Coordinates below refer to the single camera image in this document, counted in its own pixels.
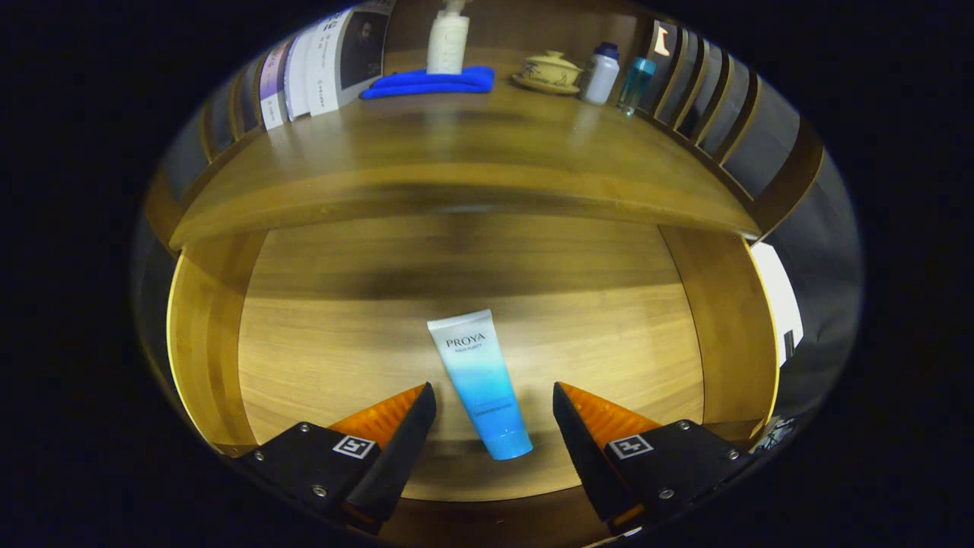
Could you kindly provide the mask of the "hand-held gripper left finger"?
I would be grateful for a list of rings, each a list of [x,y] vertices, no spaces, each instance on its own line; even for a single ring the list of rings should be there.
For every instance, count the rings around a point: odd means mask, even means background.
[[[333,423],[299,421],[238,457],[237,471],[314,517],[366,534],[390,520],[436,417],[423,383]]]

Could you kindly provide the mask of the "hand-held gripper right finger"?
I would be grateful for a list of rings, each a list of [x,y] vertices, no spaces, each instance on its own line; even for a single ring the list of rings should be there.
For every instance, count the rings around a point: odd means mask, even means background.
[[[754,455],[688,419],[660,424],[565,382],[552,412],[598,519],[613,534],[654,527],[737,481]]]

